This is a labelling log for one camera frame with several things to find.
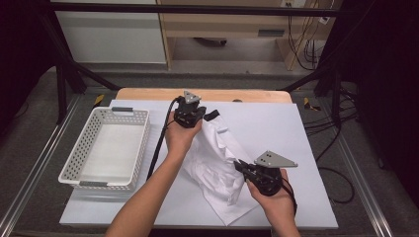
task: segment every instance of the gray floor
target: gray floor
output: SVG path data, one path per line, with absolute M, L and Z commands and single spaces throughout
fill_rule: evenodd
M 126 87 L 176 87 L 176 88 L 228 88 L 228 89 L 264 89 L 275 90 L 289 85 L 307 72 L 297 69 L 289 72 L 284 69 L 282 58 L 271 49 L 276 49 L 274 43 L 268 40 L 229 39 L 225 47 L 219 47 L 196 39 L 178 40 L 179 53 L 175 52 L 175 61 L 171 71 L 144 70 L 130 73 L 109 73 L 102 70 L 107 79 Z M 0 215 L 4 215 L 18 193 L 20 186 L 42 152 L 49 136 L 55 128 L 57 115 L 55 75 L 46 73 L 38 86 L 28 98 L 28 103 L 22 109 L 22 115 L 13 120 L 9 128 L 0 137 Z M 312 103 L 316 100 L 312 95 L 312 83 L 301 90 L 293 92 L 293 101 L 298 105 L 303 122 L 322 119 L 326 116 L 324 110 L 306 110 L 303 98 Z M 115 97 L 115 92 L 104 91 L 103 105 Z M 29 199 L 26 208 L 16 223 L 15 234 L 20 236 L 36 236 L 34 233 L 22 231 L 37 231 L 40 236 L 45 232 L 70 233 L 75 236 L 80 233 L 102 234 L 104 229 L 75 229 L 58 224 L 64 209 L 65 200 L 71 194 L 71 188 L 64 187 L 57 181 L 58 174 L 72 149 L 75 140 L 93 107 L 98 90 L 89 90 L 81 96 L 73 119 L 61 137 L 51 156 L 43 175 Z M 343 108 L 352 107 L 346 102 Z M 351 151 L 361 167 L 370 185 L 377 203 L 381 208 L 394 236 L 419 236 L 419 211 L 409 199 L 403 187 L 391 171 L 382 170 L 377 165 L 377 155 L 371 146 L 361 122 L 350 120 L 343 125 L 341 135 L 351 147 Z M 309 136 L 313 154 L 316 157 L 331 141 L 334 133 L 328 129 L 316 135 Z M 335 144 L 319 162 L 320 166 L 334 168 L 349 176 L 342 158 L 342 152 Z M 332 198 L 344 199 L 350 195 L 346 182 L 337 176 L 321 171 L 323 182 Z M 365 210 L 359 194 L 347 204 L 332 204 L 339 228 L 336 230 L 301 230 L 303 236 L 377 236 L 370 217 Z M 232 236 L 233 232 L 216 231 L 171 231 L 156 230 L 153 236 Z M 269 236 L 269 231 L 248 231 L 240 233 L 244 236 Z

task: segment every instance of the wire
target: wire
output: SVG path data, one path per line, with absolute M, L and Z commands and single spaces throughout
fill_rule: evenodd
M 151 160 L 150 168 L 148 170 L 147 180 L 151 177 L 151 175 L 154 172 L 154 166 L 156 165 L 158 154 L 160 153 L 161 144 L 163 143 L 163 138 L 164 138 L 164 134 L 166 133 L 167 126 L 173 122 L 173 121 L 170 121 L 169 123 L 167 123 L 169 120 L 170 113 L 172 112 L 173 104 L 175 104 L 175 102 L 179 102 L 179 99 L 180 97 L 175 98 L 172 101 L 172 103 L 170 103 L 169 110 L 167 111 L 167 115 L 166 115 L 166 120 L 164 120 L 163 128 L 161 129 L 160 138 L 158 139 L 156 149 L 154 150 L 153 159 Z
M 341 109 L 341 110 L 340 110 L 340 112 L 344 112 L 344 111 L 347 111 L 347 110 L 351 110 L 351 109 L 355 109 L 355 108 L 356 108 L 356 107 L 355 107 L 355 101 L 354 101 L 354 100 L 352 100 L 352 99 L 349 99 L 349 98 L 346 98 L 346 99 L 342 100 L 342 101 L 339 103 L 339 105 L 341 105 L 342 103 L 344 103 L 344 102 L 346 102 L 346 101 L 351 101 L 351 102 L 354 104 L 354 107 L 343 108 L 343 109 Z M 307 122 L 305 122 L 305 123 L 304 123 L 304 125 L 307 125 L 307 124 L 312 124 L 312 123 L 317 123 L 317 122 L 320 122 L 320 121 L 322 121 L 322 120 L 329 119 L 329 118 L 331 118 L 331 116 L 327 116 L 327 117 L 320 118 L 320 119 L 313 120 L 313 121 L 307 121 Z M 324 125 L 328 125 L 328 124 L 333 124 L 333 121 L 330 121 L 330 122 L 324 123 Z
M 346 182 L 348 182 L 349 186 L 351 187 L 351 196 L 348 199 L 338 200 L 338 199 L 335 199 L 335 198 L 332 198 L 332 197 L 328 196 L 330 200 L 332 200 L 336 203 L 346 204 L 346 203 L 351 202 L 354 199 L 355 188 L 354 188 L 354 185 L 352 184 L 351 180 L 348 179 L 348 177 L 346 177 L 344 174 L 340 173 L 339 171 L 331 169 L 331 168 L 317 167 L 317 169 L 318 170 L 326 170 L 326 171 L 330 171 L 330 172 L 333 172 L 333 173 L 337 174 L 338 176 L 342 177 Z
M 332 9 L 334 4 L 335 4 L 335 1 L 332 0 L 332 4 L 330 5 L 329 9 Z M 313 34 L 311 34 L 311 37 L 307 40 L 307 42 L 305 44 L 305 47 L 304 47 L 304 58 L 305 58 L 306 61 L 311 62 L 312 68 L 316 68 L 317 67 L 315 65 L 315 63 L 318 63 L 319 60 L 318 60 L 318 56 L 316 54 L 317 54 L 317 52 L 321 48 L 324 47 L 324 46 L 322 46 L 322 47 L 314 50 L 315 49 L 315 45 L 314 45 L 315 44 L 315 40 L 312 40 L 312 39 L 314 38 L 315 34 L 317 33 L 319 23 L 320 23 L 320 21 L 318 20 L 317 21 L 317 24 L 315 26 L 315 30 L 314 30 Z M 309 44 L 310 44 L 311 41 L 312 41 L 313 46 L 312 46 L 312 49 L 311 49 L 312 50 L 312 53 L 311 53 L 311 55 L 309 55 L 309 53 L 308 53 L 308 46 L 309 46 Z
M 355 118 L 357 118 L 358 116 L 355 116 L 355 115 L 351 115 L 351 116 L 349 116 L 349 117 L 345 117 L 344 119 L 341 119 L 341 121 L 340 121 L 340 123 L 342 124 L 342 123 L 344 123 L 344 122 L 346 122 L 346 121 L 348 121 L 348 120 L 351 120 L 351 119 L 355 119 Z M 322 132 L 322 131 L 324 131 L 324 130 L 327 130 L 328 128 L 330 128 L 330 127 L 333 127 L 333 126 L 335 126 L 336 124 L 334 123 L 334 122 L 331 122 L 330 124 L 326 124 L 326 126 L 324 126 L 324 127 L 321 127 L 320 129 L 318 129 L 318 130 L 315 130 L 315 131 L 311 131 L 311 132 L 309 132 L 308 134 L 307 134 L 307 136 L 311 136 L 311 135 L 315 135 L 315 134 L 317 134 L 317 133 L 320 133 L 320 132 Z
M 317 156 L 317 158 L 315 158 L 315 162 L 318 162 L 320 160 L 320 158 L 324 155 L 324 153 L 326 153 L 326 151 L 329 150 L 330 147 L 332 147 L 332 145 L 335 143 L 336 139 L 338 138 L 340 132 L 342 130 L 342 127 L 338 128 L 338 132 L 336 132 L 335 137 L 333 138 L 333 140 L 330 142 L 330 144 L 320 153 L 320 155 Z
M 355 112 L 355 113 L 353 113 L 353 114 L 351 114 L 351 115 L 349 115 L 349 116 L 347 116 L 347 117 L 343 117 L 343 118 L 341 118 L 341 122 L 345 122 L 345 121 L 347 121 L 347 120 L 349 120 L 349 119 L 353 119 L 353 118 L 355 118 L 356 117 L 356 115 L 357 115 L 358 113 L 357 112 Z M 322 126 L 327 126 L 327 125 L 334 125 L 334 121 L 328 121 L 328 122 L 325 122 L 325 123 L 321 123 L 321 124 L 316 124 L 316 125 L 311 125 L 311 126 L 305 126 L 304 128 L 305 129 L 314 129 L 314 128 L 320 128 L 320 127 L 322 127 Z
M 291 48 L 291 51 L 293 52 L 293 54 L 294 54 L 294 56 L 295 56 L 295 59 L 296 59 L 296 61 L 298 62 L 298 64 L 299 64 L 299 66 L 300 67 L 302 67 L 303 69 L 305 69 L 305 70 L 310 70 L 310 71 L 312 71 L 312 70 L 314 70 L 313 68 L 307 68 L 307 67 L 305 67 L 304 65 L 302 65 L 302 63 L 301 63 L 301 61 L 299 60 L 299 57 L 298 57 L 298 55 L 297 55 L 297 50 L 296 50 L 296 48 L 295 48 L 295 43 L 294 43 L 294 41 L 293 41 L 293 35 L 292 35 L 292 33 L 291 33 L 291 25 L 293 24 L 293 18 L 292 18 L 292 16 L 289 16 L 289 45 L 290 45 L 290 48 Z M 306 25 L 306 27 L 305 27 L 305 29 L 302 31 L 302 34 L 297 38 L 297 40 L 296 41 L 299 41 L 299 44 L 298 44 L 298 48 L 301 46 L 301 43 L 302 43 L 302 40 L 299 40 L 302 36 L 304 36 L 304 34 L 305 34 L 305 32 L 307 31 L 307 29 L 311 26 L 311 24 L 312 24 L 312 21 L 311 21 L 311 23 L 310 24 L 307 24 Z

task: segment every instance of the cabinet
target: cabinet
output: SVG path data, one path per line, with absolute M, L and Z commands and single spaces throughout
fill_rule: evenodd
M 157 0 L 163 5 L 213 5 L 279 8 L 282 0 Z M 338 9 L 341 1 L 306 0 L 304 8 Z M 287 70 L 293 70 L 295 55 L 304 49 L 307 40 L 327 40 L 334 19 L 326 25 L 319 18 L 292 17 L 291 30 L 295 53 L 289 44 L 289 17 L 287 16 L 232 16 L 197 14 L 160 14 L 166 58 L 170 67 L 176 38 L 271 38 L 275 39 L 285 59 Z
M 155 4 L 153 0 L 51 0 Z M 56 12 L 73 57 L 88 63 L 166 63 L 158 14 Z

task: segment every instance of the black strap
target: black strap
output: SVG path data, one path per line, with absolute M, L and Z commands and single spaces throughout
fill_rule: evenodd
M 211 120 L 217 118 L 218 116 L 219 116 L 219 111 L 218 110 L 215 110 L 215 111 L 213 111 L 213 112 L 211 112 L 209 114 L 204 115 L 204 119 L 206 121 L 211 121 Z
M 290 182 L 288 182 L 288 180 L 283 178 L 283 181 L 287 182 L 287 184 L 290 186 L 290 190 L 283 185 L 283 189 L 290 195 L 291 200 L 293 201 L 293 215 L 296 215 L 296 208 L 298 207 L 298 205 L 296 204 L 296 200 L 295 197 L 293 195 L 293 187 L 291 186 Z

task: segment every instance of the metal frame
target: metal frame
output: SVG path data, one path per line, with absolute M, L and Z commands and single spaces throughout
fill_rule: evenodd
M 91 77 L 95 81 L 108 87 L 111 90 L 119 90 L 121 87 L 114 85 L 94 72 L 84 68 L 73 60 L 71 53 L 67 51 L 64 43 L 58 36 L 55 28 L 50 22 L 47 13 L 51 11 L 71 12 L 114 12 L 114 13 L 173 13 L 173 14 L 221 14 L 221 15 L 259 15 L 259 16 L 300 16 L 300 17 L 347 17 L 354 15 L 353 12 L 342 12 L 332 9 L 304 9 L 304 8 L 261 8 L 261 7 L 226 7 L 226 6 L 180 6 L 180 5 L 149 5 L 149 4 L 91 4 L 91 3 L 40 3 L 34 6 L 39 13 L 40 20 L 49 38 L 53 42 L 56 56 L 57 78 L 58 78 L 58 100 L 59 118 L 58 126 L 51 135 L 42 154 L 35 164 L 30 175 L 22 185 L 15 200 L 9 207 L 6 215 L 0 222 L 0 234 L 8 236 L 15 226 L 20 214 L 26 206 L 32 192 L 34 191 L 48 160 L 50 159 L 60 137 L 66 130 L 69 121 L 77 106 L 79 96 L 69 106 L 70 113 L 67 114 L 65 101 L 65 81 L 68 81 L 76 93 L 84 93 L 86 85 L 81 80 L 79 72 Z M 356 164 L 347 147 L 344 138 L 339 143 L 345 152 L 345 161 L 350 170 L 351 176 L 356 181 L 357 190 L 360 192 L 364 206 L 372 220 L 372 224 L 378 236 L 392 236 L 391 230 L 377 205 L 365 178 Z

